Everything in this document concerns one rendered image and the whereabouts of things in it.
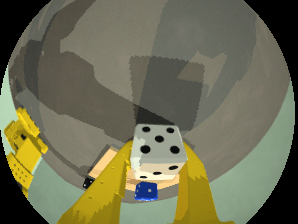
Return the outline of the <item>white die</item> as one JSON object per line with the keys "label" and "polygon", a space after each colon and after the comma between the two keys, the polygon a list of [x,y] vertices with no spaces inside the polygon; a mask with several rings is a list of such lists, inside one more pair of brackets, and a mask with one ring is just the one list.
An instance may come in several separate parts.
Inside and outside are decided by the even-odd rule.
{"label": "white die", "polygon": [[178,127],[138,124],[130,160],[135,179],[173,179],[188,160]]}

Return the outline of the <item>black die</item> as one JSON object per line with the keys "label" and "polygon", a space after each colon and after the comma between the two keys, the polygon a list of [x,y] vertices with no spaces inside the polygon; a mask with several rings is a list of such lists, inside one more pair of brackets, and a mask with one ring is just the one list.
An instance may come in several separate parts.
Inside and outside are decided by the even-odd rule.
{"label": "black die", "polygon": [[83,184],[83,188],[88,189],[88,187],[94,182],[94,180],[89,179],[89,178],[85,178],[84,184]]}

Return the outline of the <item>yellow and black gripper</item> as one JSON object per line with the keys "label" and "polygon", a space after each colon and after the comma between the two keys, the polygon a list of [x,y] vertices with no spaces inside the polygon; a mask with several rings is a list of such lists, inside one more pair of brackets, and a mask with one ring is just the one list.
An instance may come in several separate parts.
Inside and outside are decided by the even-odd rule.
{"label": "yellow and black gripper", "polygon": [[[179,171],[179,189],[173,224],[235,224],[221,222],[201,160],[185,143],[188,160]],[[128,141],[107,164],[84,194],[56,224],[119,224],[121,198],[125,197],[127,172],[131,169]]]}

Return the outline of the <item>blue die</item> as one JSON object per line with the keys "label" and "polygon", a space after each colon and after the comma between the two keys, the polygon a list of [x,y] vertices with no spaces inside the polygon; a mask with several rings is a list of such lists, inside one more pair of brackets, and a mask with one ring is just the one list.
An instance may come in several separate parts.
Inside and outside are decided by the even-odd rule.
{"label": "blue die", "polygon": [[135,187],[135,200],[151,201],[158,199],[156,183],[140,182]]}

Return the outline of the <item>tan square mat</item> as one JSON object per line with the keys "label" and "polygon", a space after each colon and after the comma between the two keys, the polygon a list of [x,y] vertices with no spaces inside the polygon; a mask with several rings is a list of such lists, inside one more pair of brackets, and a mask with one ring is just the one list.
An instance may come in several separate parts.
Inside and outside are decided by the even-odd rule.
{"label": "tan square mat", "polygon": [[[93,178],[97,178],[101,171],[107,166],[107,164],[112,160],[112,158],[117,154],[119,150],[110,146],[110,148],[106,151],[106,153],[101,157],[101,159],[97,162],[97,164],[93,167],[93,169],[89,172],[89,176]],[[138,180],[135,179],[131,170],[128,170],[127,180],[126,180],[126,188],[128,190],[135,191],[135,187],[140,182],[148,182],[148,183],[156,183],[157,189],[162,189],[165,187],[169,187],[179,183],[179,172],[177,175],[171,180]]]}

